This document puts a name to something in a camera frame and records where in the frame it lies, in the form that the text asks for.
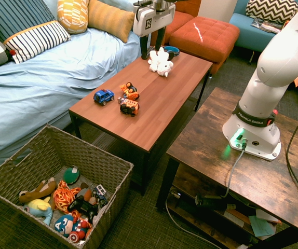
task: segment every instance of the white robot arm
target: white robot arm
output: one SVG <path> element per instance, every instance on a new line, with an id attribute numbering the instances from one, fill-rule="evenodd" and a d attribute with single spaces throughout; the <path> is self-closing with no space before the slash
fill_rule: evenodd
<path id="1" fill-rule="evenodd" d="M 298 77 L 298 13 L 261 53 L 257 68 L 223 133 L 232 148 L 274 160 L 281 149 L 274 108 Z"/>
<path id="2" fill-rule="evenodd" d="M 158 30 L 155 49 L 161 47 L 165 27 L 174 17 L 175 4 L 179 0 L 143 0 L 133 4 L 135 13 L 133 31 L 140 37 L 141 57 L 147 59 L 148 35 Z"/>

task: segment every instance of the wicker basket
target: wicker basket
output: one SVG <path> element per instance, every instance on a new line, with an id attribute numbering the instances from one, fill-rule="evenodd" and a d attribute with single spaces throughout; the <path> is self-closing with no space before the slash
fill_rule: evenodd
<path id="1" fill-rule="evenodd" d="M 19 163 L 17 158 L 29 154 Z M 112 194 L 104 213 L 81 246 L 72 243 L 18 205 L 19 192 L 34 189 L 63 167 L 76 165 L 82 176 Z M 44 127 L 0 166 L 0 199 L 70 248 L 97 248 L 126 202 L 133 164 L 113 156 L 53 126 Z"/>

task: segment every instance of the table leg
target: table leg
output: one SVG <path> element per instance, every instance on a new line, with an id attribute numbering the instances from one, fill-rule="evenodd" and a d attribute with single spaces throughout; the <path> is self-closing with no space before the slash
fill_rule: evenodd
<path id="1" fill-rule="evenodd" d="M 149 158 L 151 153 L 144 153 L 143 163 L 142 163 L 142 183 L 141 183 L 141 195 L 145 195 L 147 189 L 147 168 L 149 165 Z"/>
<path id="2" fill-rule="evenodd" d="M 289 227 L 279 233 L 269 237 L 258 244 L 249 247 L 249 249 L 280 249 L 298 242 L 298 229 Z"/>
<path id="3" fill-rule="evenodd" d="M 207 81 L 208 81 L 208 77 L 209 77 L 209 75 L 210 75 L 210 69 L 207 71 L 207 73 L 206 73 L 206 75 L 205 75 L 205 80 L 203 81 L 203 85 L 202 85 L 202 88 L 201 88 L 201 93 L 200 93 L 200 96 L 199 96 L 199 98 L 198 98 L 198 100 L 197 100 L 197 102 L 196 102 L 196 106 L 195 106 L 195 111 L 197 111 L 197 108 L 199 107 L 199 104 L 200 104 L 200 100 L 201 100 L 201 98 L 202 98 L 202 94 L 203 94 L 203 91 L 204 91 L 204 89 L 205 89 L 205 86 L 206 86 L 206 84 L 207 84 Z"/>
<path id="4" fill-rule="evenodd" d="M 75 131 L 76 136 L 79 139 L 82 139 L 81 133 L 80 133 L 80 129 L 78 127 L 78 119 L 77 119 L 77 117 L 75 115 L 73 115 L 73 113 L 71 113 L 71 112 L 69 112 L 69 114 L 70 114 L 70 117 L 71 117 L 71 121 L 72 121 L 72 124 L 73 124 L 74 131 Z"/>
<path id="5" fill-rule="evenodd" d="M 165 208 L 165 201 L 168 197 L 170 188 L 172 186 L 175 174 L 177 173 L 179 163 L 170 158 L 167 168 L 164 173 L 163 182 L 160 187 L 159 195 L 156 202 L 158 210 L 162 211 Z"/>

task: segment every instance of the magazine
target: magazine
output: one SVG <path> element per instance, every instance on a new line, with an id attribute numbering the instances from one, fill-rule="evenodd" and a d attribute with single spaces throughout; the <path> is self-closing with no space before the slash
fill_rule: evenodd
<path id="1" fill-rule="evenodd" d="M 275 34 L 278 34 L 283 28 L 283 24 L 262 20 L 260 18 L 255 18 L 251 23 L 251 26 L 256 27 L 260 30 L 264 30 L 269 33 L 273 32 Z"/>

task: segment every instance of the toy car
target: toy car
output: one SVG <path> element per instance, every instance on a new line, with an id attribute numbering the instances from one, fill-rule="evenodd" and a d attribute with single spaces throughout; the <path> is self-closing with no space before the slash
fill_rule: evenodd
<path id="1" fill-rule="evenodd" d="M 138 110 L 140 109 L 140 106 L 137 103 L 137 101 L 119 97 L 118 103 L 120 103 L 120 112 L 121 113 L 130 114 L 132 117 L 134 117 L 136 114 L 138 114 Z"/>
<path id="2" fill-rule="evenodd" d="M 87 215 L 89 222 L 92 223 L 92 219 L 98 214 L 98 205 L 95 203 L 91 205 L 89 202 L 84 200 L 83 196 L 76 197 L 75 200 L 67 207 L 69 212 L 78 210 L 80 213 Z"/>
<path id="3" fill-rule="evenodd" d="M 104 207 L 107 204 L 107 199 L 105 197 L 106 194 L 106 190 L 103 188 L 103 186 L 97 185 L 97 187 L 92 191 L 92 196 L 100 199 L 99 201 L 99 205 L 102 207 Z"/>
<path id="4" fill-rule="evenodd" d="M 137 100 L 140 97 L 140 95 L 138 94 L 138 90 L 136 89 L 136 87 L 133 86 L 131 82 L 123 84 L 122 86 L 120 86 L 120 89 L 124 91 L 125 99 Z"/>
<path id="5" fill-rule="evenodd" d="M 108 101 L 114 100 L 114 93 L 110 90 L 102 89 L 94 94 L 93 100 L 104 106 Z"/>

